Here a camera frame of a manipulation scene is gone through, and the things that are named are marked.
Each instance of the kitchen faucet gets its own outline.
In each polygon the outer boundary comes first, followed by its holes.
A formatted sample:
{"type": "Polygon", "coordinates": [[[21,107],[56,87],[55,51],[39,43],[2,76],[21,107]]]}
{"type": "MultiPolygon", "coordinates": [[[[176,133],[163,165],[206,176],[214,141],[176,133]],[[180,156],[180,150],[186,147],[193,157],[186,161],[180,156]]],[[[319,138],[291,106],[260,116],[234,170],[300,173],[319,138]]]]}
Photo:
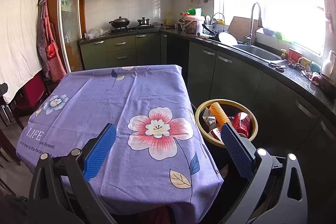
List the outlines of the kitchen faucet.
{"type": "Polygon", "coordinates": [[[247,36],[245,36],[245,40],[244,40],[244,44],[246,45],[251,45],[252,42],[252,28],[253,28],[253,10],[254,10],[254,6],[258,5],[259,7],[259,18],[258,18],[258,27],[259,28],[263,28],[263,22],[261,20],[261,8],[260,8],[260,4],[258,2],[255,2],[252,6],[252,12],[251,12],[251,19],[250,19],[250,28],[249,28],[249,34],[247,36]]]}

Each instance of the blue leaf print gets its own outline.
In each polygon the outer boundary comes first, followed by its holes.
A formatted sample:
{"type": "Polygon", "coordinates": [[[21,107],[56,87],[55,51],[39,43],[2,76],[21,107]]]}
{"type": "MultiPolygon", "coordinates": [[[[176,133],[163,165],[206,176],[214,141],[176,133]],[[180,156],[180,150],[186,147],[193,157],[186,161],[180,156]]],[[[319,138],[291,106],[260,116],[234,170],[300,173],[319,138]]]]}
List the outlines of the blue leaf print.
{"type": "Polygon", "coordinates": [[[195,156],[193,157],[193,159],[190,162],[190,174],[193,175],[195,173],[197,173],[200,170],[200,163],[198,162],[198,157],[197,157],[197,153],[195,152],[195,156]]]}
{"type": "Polygon", "coordinates": [[[117,76],[118,76],[117,73],[116,73],[116,71],[114,69],[112,69],[111,76],[113,78],[117,78],[117,76]]]}

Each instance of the scissors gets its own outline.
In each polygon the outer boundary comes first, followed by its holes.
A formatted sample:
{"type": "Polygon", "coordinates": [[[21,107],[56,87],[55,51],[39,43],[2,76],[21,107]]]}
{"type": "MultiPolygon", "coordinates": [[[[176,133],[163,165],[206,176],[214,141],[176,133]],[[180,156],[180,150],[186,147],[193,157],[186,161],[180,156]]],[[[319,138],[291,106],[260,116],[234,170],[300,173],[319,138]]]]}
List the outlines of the scissors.
{"type": "Polygon", "coordinates": [[[273,63],[273,62],[269,62],[268,63],[271,67],[274,67],[276,70],[284,72],[285,68],[287,68],[286,66],[280,66],[279,64],[273,63]]]}

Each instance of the yellow trash can rim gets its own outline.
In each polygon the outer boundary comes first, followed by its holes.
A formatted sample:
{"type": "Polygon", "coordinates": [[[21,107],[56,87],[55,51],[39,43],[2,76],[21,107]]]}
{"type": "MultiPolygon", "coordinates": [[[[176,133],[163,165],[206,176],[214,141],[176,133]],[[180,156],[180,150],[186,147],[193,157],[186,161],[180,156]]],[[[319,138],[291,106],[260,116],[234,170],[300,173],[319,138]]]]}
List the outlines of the yellow trash can rim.
{"type": "Polygon", "coordinates": [[[209,100],[209,101],[206,101],[204,102],[203,104],[201,104],[197,109],[196,109],[196,112],[195,112],[195,120],[196,120],[196,124],[199,128],[199,130],[201,131],[201,134],[202,136],[210,143],[216,145],[216,146],[219,146],[219,147],[223,147],[225,148],[225,145],[219,141],[219,140],[216,140],[215,138],[213,138],[212,136],[210,136],[207,132],[204,131],[204,129],[202,128],[201,124],[200,124],[200,121],[199,121],[199,116],[200,116],[200,113],[201,111],[206,108],[207,106],[211,106],[212,103],[214,102],[218,102],[219,104],[224,104],[224,105],[231,105],[231,106],[234,106],[236,108],[238,108],[239,110],[241,110],[242,112],[245,112],[246,114],[248,114],[248,116],[250,117],[250,120],[252,122],[252,126],[253,126],[253,131],[252,131],[252,134],[249,138],[250,141],[253,141],[255,136],[257,135],[258,133],[258,122],[257,122],[257,119],[255,118],[255,116],[253,115],[253,113],[246,107],[244,107],[243,105],[237,103],[237,102],[234,102],[234,101],[230,101],[230,100],[224,100],[224,99],[213,99],[213,100],[209,100]]]}

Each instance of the blue flower print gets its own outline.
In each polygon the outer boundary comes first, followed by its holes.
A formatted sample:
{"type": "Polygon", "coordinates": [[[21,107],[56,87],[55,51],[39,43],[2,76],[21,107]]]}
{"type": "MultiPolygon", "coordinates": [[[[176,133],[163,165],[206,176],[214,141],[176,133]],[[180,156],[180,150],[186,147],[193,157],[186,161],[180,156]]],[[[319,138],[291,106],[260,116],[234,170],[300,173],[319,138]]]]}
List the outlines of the blue flower print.
{"type": "Polygon", "coordinates": [[[65,106],[65,103],[68,101],[68,97],[66,94],[64,95],[54,95],[50,98],[49,102],[44,104],[43,110],[47,110],[45,112],[46,115],[50,114],[53,110],[59,110],[65,106]]]}

